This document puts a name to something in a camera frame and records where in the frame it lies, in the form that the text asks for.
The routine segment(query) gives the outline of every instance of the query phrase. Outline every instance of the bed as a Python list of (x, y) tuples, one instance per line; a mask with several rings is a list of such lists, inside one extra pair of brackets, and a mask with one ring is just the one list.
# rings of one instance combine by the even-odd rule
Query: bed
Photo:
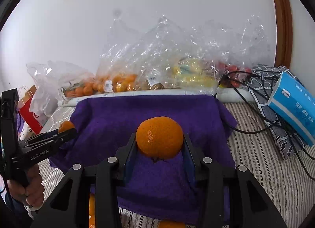
[[(238, 121), (242, 130), (255, 131), (265, 127), (264, 122), (244, 103), (226, 103), (226, 108)], [(43, 128), (43, 132), (59, 127), (68, 120), (75, 107), (59, 107)], [(260, 182), (275, 206), (278, 208), (285, 223), (290, 228), (298, 227), (306, 218), (315, 204), (315, 182), (308, 178), (296, 156), (284, 161), (269, 131), (247, 135), (233, 132), (227, 144), (236, 165), (247, 166)], [(315, 156), (315, 148), (306, 150)], [(304, 154), (300, 156), (311, 174), (315, 173), (315, 165)], [(45, 187), (45, 199), (60, 182), (63, 173), (49, 165), (48, 160), (39, 164), (40, 174)], [(132, 213), (119, 208), (122, 226), (124, 228), (157, 227), (159, 220)]]

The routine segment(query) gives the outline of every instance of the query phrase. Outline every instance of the human hand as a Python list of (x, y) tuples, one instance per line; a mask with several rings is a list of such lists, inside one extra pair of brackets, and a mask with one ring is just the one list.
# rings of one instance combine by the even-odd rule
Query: human hand
[(27, 177), (30, 181), (30, 184), (24, 188), (15, 180), (8, 180), (7, 184), (9, 187), (9, 191), (11, 196), (20, 202), (23, 202), (26, 195), (26, 202), (33, 207), (40, 207), (44, 201), (44, 186), (42, 185), (42, 177), (39, 174), (38, 165), (32, 166), (27, 171)]

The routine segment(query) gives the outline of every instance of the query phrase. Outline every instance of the white trim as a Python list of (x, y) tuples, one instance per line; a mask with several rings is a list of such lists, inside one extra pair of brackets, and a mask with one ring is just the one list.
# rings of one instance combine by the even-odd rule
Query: white trim
[(311, 140), (313, 144), (315, 144), (315, 139), (311, 135), (311, 133), (304, 127), (304, 125), (287, 109), (285, 108), (280, 102), (276, 99), (272, 99), (271, 102), (275, 104), (278, 108), (280, 108), (287, 116), (289, 116), (299, 127), (303, 130), (305, 135)]

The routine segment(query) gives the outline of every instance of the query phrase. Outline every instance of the silver screw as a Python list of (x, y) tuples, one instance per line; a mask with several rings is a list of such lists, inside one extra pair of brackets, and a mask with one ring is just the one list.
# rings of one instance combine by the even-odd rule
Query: silver screw
[(247, 167), (244, 166), (244, 165), (239, 165), (239, 166), (238, 166), (238, 170), (239, 170), (239, 171), (242, 171), (242, 172), (245, 172), (245, 171), (247, 170)]
[(211, 163), (212, 159), (210, 157), (204, 157), (203, 161), (204, 163)]
[(77, 163), (72, 166), (74, 170), (79, 170), (81, 168), (81, 164)]
[(109, 163), (114, 163), (114, 162), (116, 162), (117, 161), (117, 158), (116, 157), (109, 157), (108, 159), (107, 159), (107, 161), (109, 162)]

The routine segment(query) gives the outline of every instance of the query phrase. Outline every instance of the blue tissue box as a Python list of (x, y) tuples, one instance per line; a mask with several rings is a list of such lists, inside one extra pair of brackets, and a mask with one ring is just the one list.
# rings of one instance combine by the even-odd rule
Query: blue tissue box
[(315, 99), (297, 80), (281, 74), (267, 105), (312, 146), (315, 143)]

